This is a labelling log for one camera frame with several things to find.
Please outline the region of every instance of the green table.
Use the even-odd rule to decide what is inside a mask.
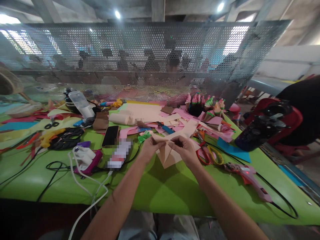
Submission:
[[[131,159],[138,147],[137,135],[134,139],[133,151],[129,155]],[[87,130],[82,137],[83,141],[91,141],[91,149],[101,147],[103,136],[92,130]],[[22,167],[20,163],[26,158],[30,149],[12,149],[0,155],[0,182],[17,173]],[[53,171],[47,170],[45,166],[53,161],[62,161],[69,165],[67,153],[69,151],[47,151],[40,154],[34,162],[22,174],[13,180],[0,186],[0,197],[36,201],[42,190],[50,181]],[[107,154],[112,149],[103,149],[103,160],[107,161]],[[232,158],[222,153],[225,162],[236,163]],[[226,193],[256,222],[271,224],[295,224],[295,225],[320,225],[320,207],[317,206],[306,194],[304,194],[260,149],[250,153],[251,165],[266,178],[288,201],[295,207],[299,219],[295,220],[268,203],[263,203],[258,198],[251,186],[244,186],[243,180],[238,175],[230,175],[215,166],[204,166]],[[126,164],[119,172],[112,175],[109,196],[125,175],[132,163]],[[106,172],[96,173],[93,178],[103,181]],[[92,193],[95,193],[98,185],[91,180],[78,181]],[[293,215],[292,210],[259,177],[256,179],[265,187],[273,201],[281,208]],[[42,197],[42,202],[91,204],[88,194],[74,182],[69,171],[59,172],[50,188]],[[139,184],[133,202],[133,208],[154,213],[172,213],[194,216],[213,216],[214,213],[198,183],[183,161],[163,169],[158,157],[155,155],[146,167],[144,175]]]

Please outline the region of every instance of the perforated metal sheet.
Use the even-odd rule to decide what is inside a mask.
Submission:
[[[0,61],[35,101],[71,86],[88,99],[176,106],[201,92],[228,106],[289,23],[1,25]]]

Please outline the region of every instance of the white cable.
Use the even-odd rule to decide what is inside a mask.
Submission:
[[[69,238],[68,240],[71,240],[72,239],[72,235],[73,235],[73,232],[74,232],[74,229],[76,228],[77,226],[77,223],[79,222],[79,220],[82,218],[83,215],[85,215],[93,206],[95,206],[105,195],[107,195],[108,191],[106,191],[97,201],[94,202],[94,204],[92,204],[90,207],[88,207],[79,217],[78,219],[75,221],[72,229],[71,229],[71,232],[70,232],[70,235],[69,235]]]
[[[95,180],[95,179],[93,179],[93,178],[91,178],[91,177],[83,174],[83,173],[81,172],[81,170],[79,169],[79,163],[78,163],[77,158],[76,158],[76,154],[75,154],[75,149],[76,149],[76,148],[81,149],[82,147],[76,146],[76,147],[74,147],[74,148],[72,149],[73,157],[74,157],[74,160],[75,160],[75,162],[76,162],[76,165],[77,165],[77,169],[78,169],[79,174],[82,175],[82,176],[84,176],[84,177],[86,177],[86,178],[91,179],[92,181],[94,181],[94,182],[96,182],[96,183],[98,183],[98,184],[99,184],[99,187],[98,187],[98,189],[97,189],[97,191],[96,191],[96,194],[95,194],[94,196],[92,196],[92,195],[90,194],[90,192],[89,192],[85,187],[83,187],[80,183],[78,183],[78,181],[76,180],[76,178],[75,178],[75,176],[74,176],[73,170],[72,170],[72,158],[71,158],[71,156],[70,156],[70,153],[71,153],[71,152],[69,152],[69,153],[68,153],[68,156],[69,156],[70,166],[71,166],[71,172],[72,172],[72,176],[73,176],[74,180],[76,181],[76,183],[77,183],[82,189],[86,190],[86,192],[88,192],[89,195],[92,197],[92,202],[91,202],[92,204],[91,204],[91,206],[88,207],[88,208],[78,217],[78,219],[75,221],[75,223],[74,223],[74,225],[73,225],[73,227],[72,227],[72,230],[71,230],[71,232],[70,232],[70,235],[69,235],[69,240],[72,239],[73,232],[74,232],[74,230],[75,230],[75,228],[76,228],[79,220],[82,218],[82,216],[83,216],[84,214],[86,214],[86,212],[88,212],[93,206],[96,208],[96,204],[97,204],[105,195],[107,195],[107,193],[108,193],[109,190],[108,190],[108,188],[104,185],[104,183],[108,180],[108,178],[109,178],[109,177],[112,175],[112,173],[113,173],[113,171],[109,171],[107,178],[106,178],[102,183],[100,183],[99,181],[97,181],[97,180]],[[97,194],[98,194],[98,191],[100,190],[100,188],[101,188],[102,186],[104,187],[104,189],[106,190],[106,192],[105,192],[97,201],[95,201],[95,202],[93,203],[93,201],[96,199],[96,196],[97,196]]]
[[[71,152],[68,152],[68,156],[69,156],[69,161],[70,161],[71,174],[72,174],[72,176],[73,176],[74,181],[75,181],[76,184],[78,184],[83,190],[85,190],[85,191],[90,195],[91,198],[93,198],[92,194],[91,194],[84,186],[82,186],[82,185],[77,181],[77,179],[76,179],[76,177],[75,177],[75,175],[74,175],[74,172],[73,172],[73,168],[72,168],[72,157],[70,156],[70,153],[71,153]]]

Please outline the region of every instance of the black cable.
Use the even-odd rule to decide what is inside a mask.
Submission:
[[[137,154],[138,154],[138,152],[140,150],[141,145],[142,145],[142,143],[139,145],[138,150],[137,150],[136,154],[133,156],[133,158],[131,158],[129,161],[124,162],[122,165],[125,165],[125,164],[127,164],[129,162],[132,162],[136,158],[136,156],[137,156]]]
[[[242,161],[240,161],[239,159],[235,158],[233,155],[225,152],[223,149],[219,148],[218,146],[212,145],[210,143],[208,143],[209,145],[218,148],[219,150],[223,151],[225,154],[227,154],[228,156],[230,156],[231,158],[233,158],[234,160],[236,160],[238,163],[242,164],[242,165],[246,165],[245,163],[243,163]],[[285,210],[283,210],[280,206],[278,206],[276,203],[272,202],[271,204],[273,206],[275,206],[276,208],[278,208],[281,212],[283,212],[284,214],[288,215],[289,217],[293,218],[293,219],[298,219],[299,215],[296,211],[296,209],[292,206],[292,204],[271,184],[269,183],[260,173],[256,172],[257,176],[259,176],[266,184],[268,184],[284,201],[287,205],[289,205],[289,207],[293,210],[295,216],[292,216],[291,214],[287,213]]]
[[[19,173],[21,173],[23,170],[25,170],[29,165],[30,163],[35,159],[35,157],[37,156],[37,154],[40,152],[40,150],[43,149],[42,147],[40,147],[37,152],[34,154],[34,156],[30,159],[30,161],[27,163],[27,165],[24,166],[24,168],[22,168],[19,172],[17,172],[16,174],[14,174],[13,176],[7,178],[6,180],[4,180],[1,184],[5,183],[6,181],[10,180],[11,178],[17,176]]]
[[[60,166],[57,167],[57,168],[51,168],[50,166],[54,163],[60,163]],[[44,195],[44,193],[48,190],[48,188],[50,187],[50,184],[51,182],[53,181],[54,177],[57,175],[58,171],[60,169],[70,169],[70,166],[67,166],[65,163],[63,162],[60,162],[60,161],[54,161],[54,162],[51,162],[49,163],[47,166],[46,166],[46,169],[48,170],[55,170],[55,173],[53,174],[52,178],[50,179],[48,185],[45,187],[45,189],[41,192],[41,194],[39,195],[38,199],[36,202],[40,202],[42,196]]]

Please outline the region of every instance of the ceiling light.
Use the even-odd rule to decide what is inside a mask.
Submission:
[[[223,7],[224,7],[224,3],[222,2],[222,3],[220,3],[219,6],[218,6],[218,12],[221,12],[222,9],[223,9]]]
[[[115,13],[117,18],[119,18],[119,19],[121,18],[121,15],[120,15],[120,13],[118,11],[115,11],[114,13]]]
[[[19,19],[14,17],[9,17],[5,14],[0,14],[0,24],[6,24],[6,23],[20,23]]]

